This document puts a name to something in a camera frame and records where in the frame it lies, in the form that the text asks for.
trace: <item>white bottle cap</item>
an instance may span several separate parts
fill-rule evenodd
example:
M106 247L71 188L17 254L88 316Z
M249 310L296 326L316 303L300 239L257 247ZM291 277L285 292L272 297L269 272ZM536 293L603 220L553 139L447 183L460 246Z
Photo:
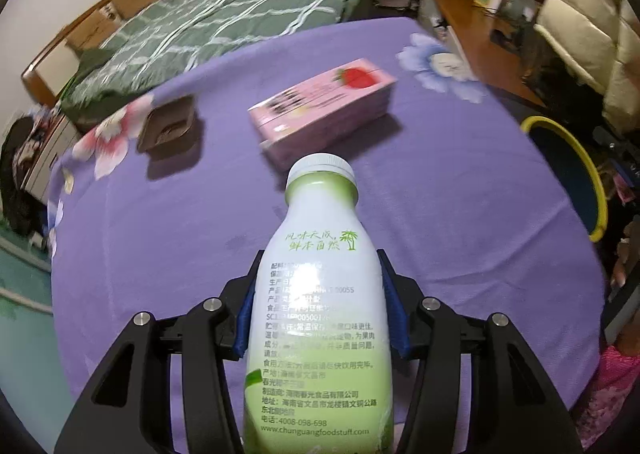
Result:
M291 170L289 171L289 177L287 178L287 187L300 176L320 171L335 172L356 185L356 178L353 174L351 165L335 154L318 152L316 154L309 154L304 158L300 158L293 164L293 167L291 167Z

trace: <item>silver screw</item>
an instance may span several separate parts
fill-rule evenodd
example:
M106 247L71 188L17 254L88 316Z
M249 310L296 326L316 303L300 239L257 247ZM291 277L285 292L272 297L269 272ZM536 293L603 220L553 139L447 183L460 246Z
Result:
M496 326L500 326L501 328L504 328L509 323L509 317L504 313L494 313L491 315L491 320L494 321Z
M207 311L215 311L222 307L222 301L215 297L211 297L202 303L202 307Z
M136 326L144 326L147 322L151 320L151 315L146 311L141 311L135 317L133 317L133 323Z
M436 311L437 309L440 309L440 301L435 297L425 297L422 300L422 307L430 311Z

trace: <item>red strawberry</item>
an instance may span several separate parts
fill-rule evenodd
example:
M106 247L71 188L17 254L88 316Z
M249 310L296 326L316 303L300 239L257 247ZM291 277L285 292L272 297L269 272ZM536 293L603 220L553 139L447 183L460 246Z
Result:
M338 78L343 85L356 89L370 88L378 83L370 72L362 68L339 69Z

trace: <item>bottle neck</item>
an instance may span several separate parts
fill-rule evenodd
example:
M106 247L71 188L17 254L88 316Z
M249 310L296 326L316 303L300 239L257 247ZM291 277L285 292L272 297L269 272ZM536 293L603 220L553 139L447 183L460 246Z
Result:
M353 210L358 202L358 190L348 179L335 172L318 171L294 180L285 192L289 211L298 208L321 210L328 204Z

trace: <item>brown plastic tray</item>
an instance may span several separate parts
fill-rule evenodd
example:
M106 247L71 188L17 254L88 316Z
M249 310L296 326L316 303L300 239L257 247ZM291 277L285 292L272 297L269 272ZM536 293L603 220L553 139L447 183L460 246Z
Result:
M138 137L138 152L162 160L189 150L196 142L196 113L193 97L181 97L153 109Z

